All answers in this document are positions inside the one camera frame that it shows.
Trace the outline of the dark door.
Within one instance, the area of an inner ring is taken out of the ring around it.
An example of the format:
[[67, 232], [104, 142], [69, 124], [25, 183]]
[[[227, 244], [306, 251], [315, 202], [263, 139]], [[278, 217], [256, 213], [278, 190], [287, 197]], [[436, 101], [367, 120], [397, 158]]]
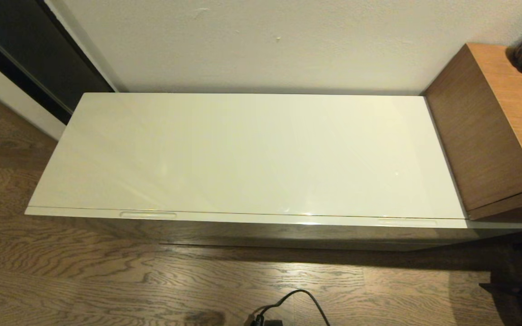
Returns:
[[0, 72], [64, 124], [83, 94], [114, 91], [45, 0], [0, 0]]

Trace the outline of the brown wooden side cabinet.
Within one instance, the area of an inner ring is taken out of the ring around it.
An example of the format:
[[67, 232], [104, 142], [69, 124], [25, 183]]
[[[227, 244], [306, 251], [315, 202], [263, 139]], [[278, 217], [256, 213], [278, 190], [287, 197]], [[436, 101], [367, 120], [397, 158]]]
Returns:
[[474, 221], [522, 222], [522, 72], [509, 52], [464, 44], [424, 93]]

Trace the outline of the beige drawer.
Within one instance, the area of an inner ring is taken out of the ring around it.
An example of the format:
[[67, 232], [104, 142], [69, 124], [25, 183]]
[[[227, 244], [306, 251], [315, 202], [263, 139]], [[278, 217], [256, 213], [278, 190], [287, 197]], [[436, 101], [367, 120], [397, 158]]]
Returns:
[[170, 245], [252, 246], [406, 252], [522, 232], [522, 223], [396, 217], [278, 216], [29, 206], [50, 217], [122, 239]]

